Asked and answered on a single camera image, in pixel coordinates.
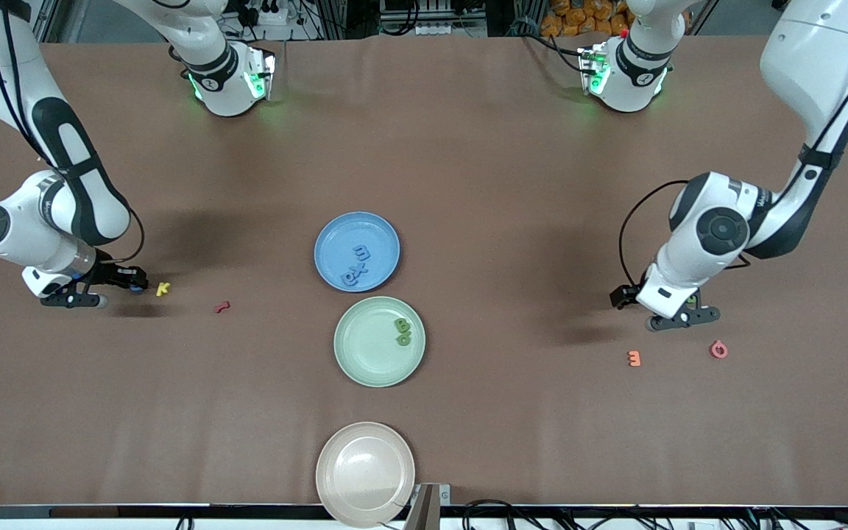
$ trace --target robotic arm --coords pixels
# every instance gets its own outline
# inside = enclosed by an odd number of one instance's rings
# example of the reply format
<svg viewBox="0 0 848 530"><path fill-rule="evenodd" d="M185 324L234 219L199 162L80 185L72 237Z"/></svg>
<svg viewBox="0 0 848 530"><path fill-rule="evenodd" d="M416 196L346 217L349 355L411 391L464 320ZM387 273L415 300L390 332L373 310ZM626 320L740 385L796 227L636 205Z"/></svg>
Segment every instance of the robotic arm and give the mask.
<svg viewBox="0 0 848 530"><path fill-rule="evenodd" d="M214 15L226 0L116 1L169 40L209 111L233 116L269 97L274 57L225 40ZM23 0L0 0L0 120L51 170L31 175L0 201L0 258L24 266L26 285L44 305L103 305L103 296L88 292L91 285L134 292L148 286L142 269L122 267L94 248L127 232L133 212L54 83L30 15Z"/></svg>
<svg viewBox="0 0 848 530"><path fill-rule="evenodd" d="M114 0L162 34L188 70L195 97L219 116L236 116L269 98L272 54L225 40L215 16L227 0Z"/></svg>
<svg viewBox="0 0 848 530"><path fill-rule="evenodd" d="M595 57L580 58L585 91L621 112L635 112L649 105L663 89L669 57L686 33L682 11L694 3L627 0L627 9L637 15L629 34L593 46L589 51Z"/></svg>
<svg viewBox="0 0 848 530"><path fill-rule="evenodd" d="M650 329L699 323L693 317L702 316L701 308L687 301L741 252L776 258L800 242L848 142L848 2L791 3L768 39L760 69L807 128L791 178L775 194L707 172L680 191L670 212L673 235L645 279L612 293L616 308L636 301L656 313Z"/></svg>
<svg viewBox="0 0 848 530"><path fill-rule="evenodd" d="M127 231L131 209L44 64L29 15L27 4L0 0L0 120L51 169L0 201L0 258L24 266L26 285L44 305L101 305L77 283L147 286L141 269L119 267L94 248Z"/></svg>

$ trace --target table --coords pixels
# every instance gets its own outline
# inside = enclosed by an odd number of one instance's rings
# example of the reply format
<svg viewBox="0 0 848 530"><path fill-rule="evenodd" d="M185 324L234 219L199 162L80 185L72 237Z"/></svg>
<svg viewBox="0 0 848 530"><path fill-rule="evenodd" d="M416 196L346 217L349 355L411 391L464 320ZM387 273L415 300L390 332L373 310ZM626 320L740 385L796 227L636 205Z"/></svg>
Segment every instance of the table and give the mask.
<svg viewBox="0 0 848 530"><path fill-rule="evenodd" d="M454 502L848 504L848 149L794 254L703 289L720 322L651 334L608 303L651 188L786 181L803 127L763 44L683 40L665 93L622 115L518 39L290 43L275 101L231 119L164 44L48 46L145 221L135 264L172 288L41 308L0 261L0 504L317 502L322 444L359 420L399 430ZM40 167L0 124L0 199ZM634 274L673 197L629 226ZM333 329L368 294L313 268L320 228L359 209L403 244L374 294L428 329L395 388L340 372Z"/></svg>

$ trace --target metal frame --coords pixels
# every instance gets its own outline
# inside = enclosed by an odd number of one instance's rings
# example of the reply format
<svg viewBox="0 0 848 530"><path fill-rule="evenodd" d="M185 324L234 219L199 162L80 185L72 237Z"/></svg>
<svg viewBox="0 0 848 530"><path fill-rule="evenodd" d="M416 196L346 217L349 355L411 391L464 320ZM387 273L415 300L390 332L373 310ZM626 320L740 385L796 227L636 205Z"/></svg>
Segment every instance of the metal frame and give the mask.
<svg viewBox="0 0 848 530"><path fill-rule="evenodd" d="M749 510L758 520L767 520L767 510L778 507L783 514L801 520L838 520L848 506L694 506L694 504L516 504L518 509L536 519L563 517L574 519L748 519ZM410 508L405 506L396 520L407 520ZM505 517L505 506L480 506L472 509L465 504L441 506L441 517L472 519ZM320 504L0 504L0 519L58 519L61 517L122 517L122 519L270 519L270 520L332 520Z"/></svg>
<svg viewBox="0 0 848 530"><path fill-rule="evenodd" d="M701 31L704 24L706 24L706 20L709 20L709 16L713 14L713 10L716 9L718 3L719 0L706 0L706 4L702 6L699 13L693 16L693 23L692 26L689 27L688 31L689 35L699 34L699 31Z"/></svg>
<svg viewBox="0 0 848 530"><path fill-rule="evenodd" d="M347 0L315 0L326 40L346 38Z"/></svg>

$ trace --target cable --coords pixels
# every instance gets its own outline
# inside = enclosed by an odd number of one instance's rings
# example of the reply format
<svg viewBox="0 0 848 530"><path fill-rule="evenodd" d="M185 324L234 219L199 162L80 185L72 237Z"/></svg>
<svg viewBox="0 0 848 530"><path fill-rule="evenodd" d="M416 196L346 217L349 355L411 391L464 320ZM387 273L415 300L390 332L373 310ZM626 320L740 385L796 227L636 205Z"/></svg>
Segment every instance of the cable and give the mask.
<svg viewBox="0 0 848 530"><path fill-rule="evenodd" d="M31 127L28 124L28 117L24 114L24 102L21 98L21 77L18 71L18 54L15 53L15 41L13 39L13 34L11 34L11 21L9 20L9 11L6 11L4 7L2 7L2 26L4 30L6 30L6 43L9 45L9 60L13 64L13 79L15 81L15 105L18 107L18 117L21 120L21 125L24 127L24 134L27 136L28 144L31 144L31 147L37 152L38 157L41 157L41 160L47 160L47 157L44 155L44 150L41 149L41 145L38 144L38 140L36 140L35 136L31 132Z"/></svg>
<svg viewBox="0 0 848 530"><path fill-rule="evenodd" d="M165 7L168 10L181 10L182 7L188 6L189 2L191 2L191 0L185 0L185 2L178 4L178 6L169 6L169 4L163 4L162 2L159 2L159 0L152 0L152 3L156 4L156 6Z"/></svg>
<svg viewBox="0 0 848 530"><path fill-rule="evenodd" d="M800 530L810 530L810 528L808 528L807 526L805 526L805 524L804 524L804 523L801 523L801 521L798 521L797 519L794 519L794 517L791 517L791 516L785 515L785 514L784 514L783 512L781 512L779 509L771 509L771 510L773 510L773 511L774 511L774 513L775 513L775 514L777 514L777 516L778 516L778 517L783 517L784 519L789 520L792 524L794 524L795 526L797 526L798 528L800 528Z"/></svg>
<svg viewBox="0 0 848 530"><path fill-rule="evenodd" d="M470 39L476 39L476 37L474 37L473 34L470 33L470 28L468 28L467 24L464 23L464 15L460 15L460 19L458 19L457 23L460 24L460 27L467 33L467 36Z"/></svg>
<svg viewBox="0 0 848 530"><path fill-rule="evenodd" d="M132 215L132 218L135 219L135 223L137 224L137 226L139 226L139 245L137 245L135 251L132 252L131 255L128 255L126 258L108 259L107 261L101 261L101 263L125 263L131 261L131 259L135 258L137 255L139 255L140 252L142 252L142 246L144 246L146 243L146 229L142 225L142 220L139 219L139 215L135 213L134 209L127 205L127 210L129 211L130 215Z"/></svg>
<svg viewBox="0 0 848 530"><path fill-rule="evenodd" d="M525 512L523 512L522 510L513 506L512 504L507 503L505 501L499 501L498 499L480 499L478 501L473 501L473 502L467 503L467 509L464 510L464 515L462 515L461 520L460 520L460 524L461 524L462 529L473 530L473 527L470 526L470 511L474 510L474 509L478 509L480 506L483 506L484 504L499 504L499 506L505 506L506 509L514 512L515 515L519 516L520 519L525 520L526 523L531 524L532 526L538 528L539 530L548 530L548 528L542 526L542 523L539 523L538 519L535 519L535 517L529 517L528 515L526 515Z"/></svg>
<svg viewBox="0 0 848 530"><path fill-rule="evenodd" d="M744 269L745 267L751 267L751 262L748 261L748 258L745 258L744 254L739 254L738 258L741 261L738 265L728 265L723 270L731 271L731 269Z"/></svg>
<svg viewBox="0 0 848 530"><path fill-rule="evenodd" d="M38 142L35 141L34 138L31 138L31 135L28 134L28 132L24 129L24 127L23 127L24 122L19 119L18 114L15 111L13 101L11 101L11 97L9 97L9 91L6 89L6 80L4 80L4 78L3 78L1 66L0 66L0 90L2 91L3 100L6 102L6 107L9 108L9 114L11 115L11 118L13 118L13 123L15 124L15 128L21 134L21 137L24 138L24 140L28 143L28 145L31 146L31 148L33 148L33 150L35 151L35 153L38 154L38 157L40 157L41 160L44 160L45 163L47 163L48 165L51 165L51 161L48 160L47 157L44 157L44 154L41 153L40 150L38 150Z"/></svg>
<svg viewBox="0 0 848 530"><path fill-rule="evenodd" d="M711 0L703 6L702 10L699 11L699 14L696 16L696 18L699 19L699 26L691 27L689 30L689 35L699 34L699 30L702 29L702 27L706 24L706 20L709 20L709 17L711 16L711 14L713 14L713 11L718 6L718 3L719 0Z"/></svg>
<svg viewBox="0 0 848 530"><path fill-rule="evenodd" d="M589 54L587 52L579 52L576 50L569 50L568 48L558 47L555 43L548 43L548 40L542 39L536 35L531 35L529 33L522 33L520 35L516 35L516 37L522 37L525 39L537 40L538 43L541 43L544 47L548 48L552 51L561 51L561 53L566 54L566 56L574 56L574 57L588 57Z"/></svg>
<svg viewBox="0 0 848 530"><path fill-rule="evenodd" d="M420 3L418 0L414 0L414 3L408 7L408 17L405 19L404 24L401 28L398 28L398 31L388 31L386 28L381 28L381 33L386 35L391 35L392 37L400 37L401 35L407 35L410 33L415 26L417 26L417 17L420 16ZM414 20L411 20L411 10L414 11Z"/></svg>
<svg viewBox="0 0 848 530"><path fill-rule="evenodd" d="M316 30L316 40L323 40L322 32L319 30L319 26L317 26L316 20L313 19L313 11L310 10L309 7L306 7L305 0L300 0L300 3L303 4L304 9L306 9L306 12L309 14L310 24L313 24L313 29Z"/></svg>
<svg viewBox="0 0 848 530"><path fill-rule="evenodd" d="M175 523L175 530L182 530L182 523L188 523L185 525L185 530L195 530L195 519L192 519L192 517L181 517L178 523Z"/></svg>
<svg viewBox="0 0 848 530"><path fill-rule="evenodd" d="M558 45L555 44L555 37L549 37L548 39L551 40L551 44L555 46L555 51L558 52L558 57L561 57L562 60L565 61L565 64L568 64L568 68L574 71L579 71L579 73L582 74L596 74L596 71L594 70L588 68L579 68L576 67L574 64L571 64L571 61L568 60L568 57L565 57L565 54L562 53L562 48L559 48Z"/></svg>
<svg viewBox="0 0 848 530"><path fill-rule="evenodd" d="M620 255L620 267L623 269L623 275L626 276L626 281L629 281L630 285L636 285L636 284L633 281L633 277L630 276L630 271L626 268L625 259L623 259L623 232L626 230L626 224L627 224L627 222L630 221L630 218L633 217L633 214L634 214L634 212L637 211L637 208L639 208L644 202L646 202L647 199L649 199L653 195L658 194L660 191L665 190L666 188L669 188L670 186L675 186L676 184L684 184L685 185L685 184L689 184L689 181L687 181L687 180L671 180L671 181L667 182L666 184L662 184L662 185L659 185L659 187L653 188L653 191L650 191L649 194L643 196L643 198L640 199L640 201L638 201L637 204L633 205L633 208L630 208L630 212L626 215L626 218L623 218L623 222L620 225L620 235L617 238L617 252L619 252L619 255Z"/></svg>
<svg viewBox="0 0 848 530"><path fill-rule="evenodd" d="M335 20L327 19L326 17L322 16L322 14L319 13L319 10L316 10L316 11L310 10L309 6L306 6L306 0L300 0L300 6L303 6L303 9L306 9L307 13L309 13L311 15L310 19L313 18L312 15L316 15L316 17L319 18L319 20L321 20L321 21L327 21L329 24L333 24L333 26L338 27L340 30L349 31L349 27L342 26L342 24L337 23L337 21L335 21Z"/></svg>

